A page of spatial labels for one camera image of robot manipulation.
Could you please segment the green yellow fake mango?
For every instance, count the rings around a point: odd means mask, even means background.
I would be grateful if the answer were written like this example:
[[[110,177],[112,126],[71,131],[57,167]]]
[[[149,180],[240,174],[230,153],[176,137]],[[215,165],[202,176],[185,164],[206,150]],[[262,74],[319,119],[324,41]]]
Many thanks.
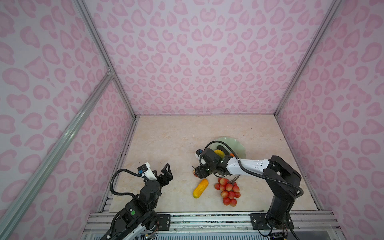
[[[217,154],[221,159],[224,159],[226,154],[221,150],[214,150],[214,153]]]

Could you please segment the yellow orange fake mango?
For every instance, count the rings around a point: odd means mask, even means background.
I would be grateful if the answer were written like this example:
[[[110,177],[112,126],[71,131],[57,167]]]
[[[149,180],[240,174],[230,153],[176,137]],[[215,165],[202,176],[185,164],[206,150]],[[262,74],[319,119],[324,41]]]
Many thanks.
[[[198,199],[202,193],[205,191],[205,189],[207,188],[207,186],[209,185],[209,181],[207,179],[203,179],[198,185],[197,187],[194,189],[193,191],[193,197],[195,199]]]

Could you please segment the red fake lychee bunch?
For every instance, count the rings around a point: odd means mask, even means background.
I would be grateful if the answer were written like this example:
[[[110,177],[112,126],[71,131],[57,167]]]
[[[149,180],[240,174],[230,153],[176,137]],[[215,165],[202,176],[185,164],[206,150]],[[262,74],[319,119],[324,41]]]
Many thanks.
[[[235,207],[238,204],[238,199],[241,197],[240,187],[237,184],[239,177],[235,176],[232,180],[221,177],[214,185],[215,189],[221,192],[225,206]]]

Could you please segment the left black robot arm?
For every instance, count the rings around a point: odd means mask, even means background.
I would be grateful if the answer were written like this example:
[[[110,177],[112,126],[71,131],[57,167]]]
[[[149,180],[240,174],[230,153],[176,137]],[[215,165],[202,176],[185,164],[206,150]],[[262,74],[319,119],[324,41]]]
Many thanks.
[[[115,179],[120,173],[128,173],[143,178],[144,186],[138,194],[117,192],[114,189]],[[112,219],[102,240],[153,240],[160,231],[170,230],[170,215],[159,215],[155,208],[158,205],[162,188],[173,180],[169,164],[166,164],[158,175],[151,170],[149,163],[138,167],[136,173],[117,170],[110,181],[110,192],[114,196],[130,196],[132,199]]]

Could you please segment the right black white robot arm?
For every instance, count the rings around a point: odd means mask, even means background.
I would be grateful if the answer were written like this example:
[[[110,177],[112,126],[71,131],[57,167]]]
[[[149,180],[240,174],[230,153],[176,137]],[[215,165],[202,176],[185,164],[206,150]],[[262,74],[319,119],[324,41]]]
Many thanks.
[[[273,229],[283,227],[297,198],[304,194],[300,187],[301,175],[279,156],[267,160],[240,159],[237,155],[221,157],[214,150],[198,149],[195,156],[200,165],[194,175],[204,179],[212,174],[220,176],[251,176],[263,179],[270,187],[273,198],[262,223]]]

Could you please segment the green scalloped fruit bowl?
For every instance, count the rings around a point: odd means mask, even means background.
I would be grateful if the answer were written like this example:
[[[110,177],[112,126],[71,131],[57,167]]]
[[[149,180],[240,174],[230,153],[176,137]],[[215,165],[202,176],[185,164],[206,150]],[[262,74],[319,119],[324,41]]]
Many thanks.
[[[247,158],[246,148],[238,140],[231,137],[221,137],[221,138],[218,138],[217,141],[221,141],[227,144],[238,155],[240,159]],[[218,146],[222,146],[225,149],[224,153],[228,153],[228,154],[232,153],[225,145],[221,143],[213,143],[209,146],[209,148],[215,151],[218,149]]]

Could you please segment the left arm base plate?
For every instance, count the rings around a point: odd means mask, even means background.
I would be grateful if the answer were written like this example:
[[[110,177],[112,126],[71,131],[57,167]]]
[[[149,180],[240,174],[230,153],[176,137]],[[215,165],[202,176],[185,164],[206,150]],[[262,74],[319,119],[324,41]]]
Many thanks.
[[[144,226],[146,227],[146,230],[150,232],[169,231],[170,225],[171,215],[169,214],[151,215],[147,220],[144,221]]]

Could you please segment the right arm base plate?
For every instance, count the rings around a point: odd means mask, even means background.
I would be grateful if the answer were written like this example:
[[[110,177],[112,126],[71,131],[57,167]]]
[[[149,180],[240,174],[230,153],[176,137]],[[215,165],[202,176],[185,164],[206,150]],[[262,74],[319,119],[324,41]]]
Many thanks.
[[[263,230],[270,231],[272,230],[287,230],[286,219],[283,218],[282,221],[275,218],[267,216],[266,212],[262,213],[251,213],[250,214],[251,224],[253,230]]]

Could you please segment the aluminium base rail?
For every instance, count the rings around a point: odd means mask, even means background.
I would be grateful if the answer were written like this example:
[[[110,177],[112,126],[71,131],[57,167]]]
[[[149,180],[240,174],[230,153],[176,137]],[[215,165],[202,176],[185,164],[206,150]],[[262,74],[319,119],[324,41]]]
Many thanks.
[[[188,212],[159,213],[171,215],[169,231],[160,234],[255,233],[263,234],[293,230],[301,233],[325,234],[332,240],[345,238],[331,211],[291,211],[287,230],[253,230],[250,214],[261,212]]]

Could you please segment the left corner aluminium post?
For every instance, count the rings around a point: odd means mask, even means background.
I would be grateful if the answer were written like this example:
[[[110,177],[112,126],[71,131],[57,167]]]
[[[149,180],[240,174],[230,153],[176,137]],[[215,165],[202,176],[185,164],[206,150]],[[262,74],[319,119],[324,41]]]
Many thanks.
[[[93,39],[93,42],[94,42],[102,60],[104,61],[109,73],[112,74],[113,82],[114,82],[115,86],[117,87],[118,93],[120,94],[120,96],[123,100],[123,103],[125,104],[127,110],[129,111],[132,119],[135,120],[137,118],[137,115],[135,114],[135,112],[131,106],[128,95],[124,90],[123,84],[121,83],[120,78],[118,77],[118,74],[116,73],[115,67],[111,61],[110,56],[108,55],[107,49],[106,49],[106,47],[102,41],[102,38],[100,37],[100,34],[96,28],[96,24],[94,23],[94,21],[92,19],[92,16],[90,14],[90,11],[87,7],[86,2],[83,0],[74,0],[73,3],[75,4],[79,14],[81,15],[81,17],[85,23],[85,26],[86,26],[87,30],[89,31],[89,33]]]

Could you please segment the corner aluminium post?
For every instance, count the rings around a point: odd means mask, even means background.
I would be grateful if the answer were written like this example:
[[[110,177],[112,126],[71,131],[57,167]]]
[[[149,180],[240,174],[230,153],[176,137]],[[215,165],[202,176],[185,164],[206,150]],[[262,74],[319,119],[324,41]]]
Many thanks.
[[[310,62],[312,56],[315,54],[316,49],[318,48],[322,39],[324,38],[327,31],[331,27],[335,17],[338,15],[338,12],[342,8],[343,4],[344,4],[344,1],[342,0],[334,0],[331,2],[329,9],[327,10],[325,16],[323,17],[323,20],[319,25],[318,30],[316,31],[313,39],[311,40],[308,49],[306,50],[302,60],[300,61],[300,64],[298,65],[298,68],[295,71],[290,83],[288,84],[288,87],[285,90],[283,97],[274,113],[274,116],[276,119],[283,111],[283,108],[286,105],[288,98],[291,95],[295,85],[300,80],[305,68]]]
[[[102,60],[104,61],[109,73],[112,74],[113,82],[114,82],[115,86],[117,87],[118,93],[120,94],[120,96],[123,100],[123,103],[125,104],[127,110],[129,111],[132,119],[135,120],[137,118],[137,115],[135,114],[135,112],[131,106],[128,95],[124,90],[123,84],[121,83],[120,78],[118,77],[118,74],[116,73],[115,67],[111,61],[110,56],[108,55],[107,49],[106,49],[106,47],[102,41],[102,38],[100,37],[100,34],[96,28],[96,24],[94,23],[94,21],[92,19],[92,16],[90,14],[90,11],[87,7],[86,2],[83,0],[74,0],[73,3],[75,4],[79,14],[81,15],[81,17],[85,23],[85,26],[86,26],[87,30],[89,31],[89,33],[93,39],[93,42],[94,42]]]

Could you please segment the right corner aluminium post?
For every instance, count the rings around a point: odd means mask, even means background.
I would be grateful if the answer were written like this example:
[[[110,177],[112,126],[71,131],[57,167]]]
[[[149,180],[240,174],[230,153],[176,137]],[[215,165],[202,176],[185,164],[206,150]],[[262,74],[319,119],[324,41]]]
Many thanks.
[[[300,80],[305,68],[310,62],[312,56],[315,54],[316,49],[318,48],[322,39],[324,38],[327,31],[331,27],[335,17],[338,15],[338,12],[342,8],[343,4],[344,4],[344,1],[342,0],[334,0],[331,2],[329,9],[327,10],[325,16],[323,17],[323,20],[319,25],[318,30],[316,31],[313,39],[311,40],[308,49],[306,50],[302,60],[300,61],[300,64],[298,65],[298,68],[295,71],[290,83],[288,84],[288,87],[285,90],[283,97],[274,113],[274,116],[276,119],[283,111],[283,108],[286,105],[288,98],[291,95],[295,85]]]

